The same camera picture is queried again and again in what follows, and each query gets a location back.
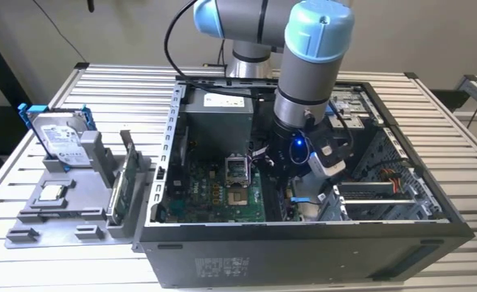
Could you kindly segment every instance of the blue plastic clip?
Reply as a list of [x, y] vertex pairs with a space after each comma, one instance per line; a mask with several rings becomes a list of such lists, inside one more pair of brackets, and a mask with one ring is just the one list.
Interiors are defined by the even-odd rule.
[[47, 111], [47, 107], [46, 105], [31, 105], [30, 108], [27, 109], [27, 113], [30, 114], [41, 114], [45, 113]]
[[18, 116], [21, 117], [21, 120], [23, 121], [23, 124], [27, 127], [27, 129], [33, 129], [33, 127], [30, 125], [29, 117], [25, 113], [26, 110], [27, 110], [27, 105], [25, 103], [21, 103], [18, 106]]
[[295, 198], [294, 196], [290, 198], [291, 203], [309, 203], [310, 198]]
[[89, 130], [95, 131], [95, 123], [94, 123], [94, 119], [91, 118], [91, 111], [90, 109], [86, 107], [86, 105], [83, 105], [81, 107], [81, 111], [85, 114], [85, 120], [86, 120], [86, 127]]

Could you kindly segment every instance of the robotic arm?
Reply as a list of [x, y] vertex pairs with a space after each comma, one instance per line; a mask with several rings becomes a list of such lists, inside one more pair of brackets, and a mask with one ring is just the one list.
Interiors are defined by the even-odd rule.
[[[283, 47], [267, 155], [279, 177], [306, 162], [318, 177], [333, 176], [345, 168], [351, 137], [350, 145], [337, 145], [321, 122], [350, 42], [350, 9], [329, 0], [198, 0], [194, 22], [214, 37]], [[299, 162], [298, 146], [306, 146]]]

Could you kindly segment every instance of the wire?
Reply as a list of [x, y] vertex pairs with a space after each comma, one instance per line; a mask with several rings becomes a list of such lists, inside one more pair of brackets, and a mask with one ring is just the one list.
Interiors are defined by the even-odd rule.
[[407, 162], [411, 163], [411, 161], [409, 161], [407, 158], [397, 158], [397, 159], [389, 159], [389, 160], [382, 160], [379, 162], [377, 162], [375, 164], [370, 165], [366, 167], [366, 171], [370, 171], [371, 169], [374, 169], [375, 167], [378, 167], [379, 165], [385, 165], [385, 164], [390, 164], [390, 163], [395, 163], [395, 162]]
[[475, 113], [477, 113], [477, 107], [475, 107], [475, 110], [474, 110], [473, 116], [471, 116], [471, 118], [469, 119], [467, 126], [465, 126], [467, 129], [469, 129], [469, 126], [471, 125], [471, 122], [473, 122], [473, 119], [474, 119]]
[[[379, 171], [378, 171], [378, 173], [385, 173], [386, 175], [390, 173], [390, 172], [393, 172], [393, 173], [395, 173], [393, 170], [390, 170], [390, 169], [379, 169]], [[387, 177], [387, 180], [390, 181], [390, 183], [391, 183], [391, 190], [393, 190], [393, 193], [397, 193], [397, 182], [390, 178], [390, 177]]]
[[303, 204], [311, 204], [311, 205], [321, 206], [319, 203], [314, 203], [314, 202], [293, 202], [293, 203], [294, 203], [294, 204], [301, 204], [301, 203], [303, 203]]
[[186, 5], [183, 5], [183, 7], [181, 8], [181, 10], [177, 12], [177, 14], [174, 15], [171, 22], [167, 26], [166, 29], [166, 34], [165, 34], [165, 41], [163, 41], [163, 51], [165, 51], [165, 57], [167, 60], [167, 63], [170, 64], [171, 68], [175, 70], [175, 72], [178, 73], [178, 75], [181, 76], [181, 78], [183, 79], [183, 81], [186, 81], [193, 87], [202, 89], [203, 91], [209, 92], [209, 93], [215, 93], [215, 94], [222, 94], [225, 96], [235, 96], [235, 97], [243, 97], [246, 99], [258, 99], [258, 96], [253, 96], [249, 94], [241, 94], [241, 93], [234, 93], [234, 92], [225, 92], [225, 91], [218, 91], [214, 89], [210, 89], [205, 86], [202, 86], [201, 84], [197, 84], [195, 82], [191, 81], [190, 77], [186, 76], [181, 69], [177, 67], [175, 63], [171, 60], [170, 57], [170, 53], [169, 53], [169, 49], [167, 49], [167, 44], [169, 44], [169, 40], [170, 40], [170, 35], [171, 35], [171, 30], [173, 27], [175, 26], [177, 21], [179, 20], [182, 14], [187, 11], [187, 9], [195, 4], [197, 0], [190, 0], [189, 3], [186, 3]]
[[62, 33], [61, 33], [61, 31], [59, 31], [59, 29], [58, 29], [58, 27], [57, 27], [54, 21], [50, 19], [49, 14], [46, 14], [46, 12], [45, 12], [42, 6], [39, 6], [39, 4], [38, 4], [38, 2], [37, 2], [35, 0], [31, 0], [31, 1], [33, 1], [33, 3], [35, 4], [35, 6], [38, 6], [38, 8], [39, 8], [39, 10], [42, 11], [42, 13], [43, 13], [46, 19], [49, 19], [51, 25], [54, 26], [54, 28], [55, 28], [55, 30], [57, 30], [59, 36], [61, 36], [61, 38], [67, 42], [67, 44], [70, 45], [70, 47], [73, 48], [73, 50], [74, 50], [75, 53], [78, 54], [81, 60], [83, 60], [83, 62], [86, 62], [86, 60], [85, 60], [85, 58], [83, 58], [83, 56], [82, 56], [82, 54], [81, 54], [79, 51], [75, 49], [74, 45], [70, 43], [70, 41], [67, 40], [67, 38], [65, 37], [65, 35], [62, 35]]
[[223, 64], [223, 43], [225, 43], [225, 39], [221, 41], [221, 48], [218, 50], [218, 56], [217, 56], [217, 65], [221, 64], [221, 58], [222, 58], [222, 64]]
[[294, 163], [295, 165], [303, 165], [309, 160], [309, 155], [310, 155], [309, 141], [307, 141], [306, 137], [303, 137], [303, 140], [305, 140], [305, 147], [306, 147], [306, 155], [305, 155], [305, 160], [302, 162], [295, 162], [294, 158], [293, 158], [291, 149], [293, 149], [293, 145], [294, 145], [294, 139], [290, 141], [290, 144], [289, 144], [289, 159], [290, 159], [290, 162]]
[[334, 112], [335, 118], [338, 119], [338, 121], [339, 121], [341, 125], [343, 126], [343, 129], [345, 129], [345, 131], [346, 131], [346, 133], [347, 133], [347, 135], [349, 135], [349, 148], [350, 148], [350, 150], [351, 150], [351, 149], [353, 149], [353, 136], [351, 136], [351, 131], [350, 131], [349, 127], [346, 126], [343, 117], [341, 117], [341, 115], [338, 114], [334, 105], [333, 105], [331, 103], [329, 103], [329, 105], [330, 105], [330, 109], [331, 109], [333, 112]]
[[223, 70], [223, 77], [225, 77], [226, 64], [223, 62], [223, 43], [225, 43], [225, 39], [221, 42], [221, 49], [218, 50], [217, 65], [221, 64], [221, 59], [222, 59], [222, 70]]

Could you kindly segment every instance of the black cable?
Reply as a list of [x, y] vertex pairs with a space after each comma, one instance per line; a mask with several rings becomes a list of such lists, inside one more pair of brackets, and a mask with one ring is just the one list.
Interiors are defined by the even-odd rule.
[[407, 162], [411, 165], [411, 167], [419, 167], [417, 165], [413, 165], [411, 161], [409, 161], [407, 158], [395, 158], [395, 159], [389, 159], [389, 160], [381, 160], [375, 164], [367, 166], [366, 171], [370, 171], [371, 169], [374, 169], [375, 167], [378, 167], [381, 165], [395, 163], [395, 162]]
[[59, 36], [61, 36], [61, 38], [67, 42], [67, 44], [70, 45], [70, 47], [73, 48], [73, 50], [77, 52], [77, 54], [78, 54], [79, 58], [83, 60], [83, 62], [86, 62], [86, 60], [85, 60], [85, 58], [83, 58], [83, 56], [82, 56], [82, 54], [81, 54], [79, 51], [75, 49], [74, 45], [70, 43], [70, 41], [67, 40], [67, 38], [65, 37], [65, 35], [62, 35], [62, 33], [61, 33], [61, 31], [59, 31], [59, 29], [58, 29], [58, 27], [57, 27], [54, 21], [50, 19], [49, 15], [46, 14], [43, 8], [39, 6], [38, 2], [37, 2], [35, 0], [33, 0], [33, 3], [35, 4], [35, 6], [38, 6], [38, 8], [39, 8], [39, 10], [42, 11], [42, 13], [43, 13], [46, 19], [49, 19], [51, 25], [54, 26], [54, 28], [55, 28], [55, 30], [57, 30]]
[[223, 61], [223, 43], [225, 43], [225, 39], [221, 42], [221, 49], [218, 50], [218, 57], [217, 57], [217, 65], [221, 64], [221, 60], [222, 60], [222, 70], [223, 70], [223, 77], [225, 77], [225, 68], [226, 68], [226, 64]]
[[186, 81], [193, 87], [202, 89], [203, 91], [209, 92], [209, 93], [215, 93], [215, 94], [222, 94], [225, 96], [235, 96], [235, 97], [243, 97], [246, 99], [258, 99], [257, 96], [249, 95], [249, 94], [239, 94], [239, 93], [234, 93], [234, 92], [225, 92], [225, 91], [218, 91], [214, 89], [210, 89], [205, 86], [202, 86], [201, 84], [197, 84], [195, 82], [191, 81], [191, 79], [182, 73], [181, 69], [177, 67], [175, 63], [171, 60], [170, 57], [170, 53], [169, 53], [169, 49], [167, 49], [167, 43], [169, 43], [169, 39], [170, 39], [170, 35], [171, 35], [171, 30], [173, 27], [175, 26], [177, 20], [179, 20], [182, 14], [187, 11], [187, 9], [195, 4], [197, 0], [190, 0], [189, 3], [186, 3], [186, 5], [183, 5], [183, 7], [181, 8], [181, 10], [177, 12], [177, 14], [174, 15], [171, 22], [167, 26], [166, 29], [166, 34], [165, 34], [165, 41], [163, 41], [163, 51], [165, 51], [165, 57], [167, 60], [167, 63], [170, 64], [171, 68], [175, 70], [175, 72], [178, 73], [178, 75], [181, 76], [181, 78], [183, 79], [183, 81]]
[[473, 119], [474, 119], [475, 113], [477, 113], [477, 107], [475, 107], [475, 110], [474, 110], [473, 116], [471, 116], [471, 118], [469, 119], [467, 126], [465, 126], [467, 129], [469, 129], [469, 126], [471, 125], [471, 122], [473, 122]]
[[333, 105], [331, 103], [329, 103], [329, 105], [330, 105], [330, 109], [331, 109], [333, 112], [334, 112], [335, 118], [338, 119], [338, 122], [341, 123], [341, 125], [343, 126], [343, 129], [345, 129], [346, 133], [349, 134], [349, 148], [350, 148], [350, 150], [353, 150], [353, 136], [351, 136], [351, 131], [350, 131], [350, 129], [349, 129], [349, 126], [346, 126], [343, 117], [341, 117], [341, 115], [338, 114], [334, 105]]
[[217, 65], [221, 64], [221, 56], [223, 56], [223, 43], [225, 43], [225, 39], [221, 41], [221, 48], [218, 50], [218, 56], [217, 56]]
[[317, 205], [317, 206], [321, 206], [321, 203], [314, 203], [314, 202], [291, 202], [293, 204], [311, 204], [311, 205]]

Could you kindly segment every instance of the gray robot arm segment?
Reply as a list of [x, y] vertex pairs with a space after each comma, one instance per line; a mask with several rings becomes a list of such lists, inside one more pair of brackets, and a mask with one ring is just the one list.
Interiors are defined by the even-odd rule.
[[194, 22], [199, 32], [267, 46], [283, 47], [290, 10], [299, 0], [199, 0]]

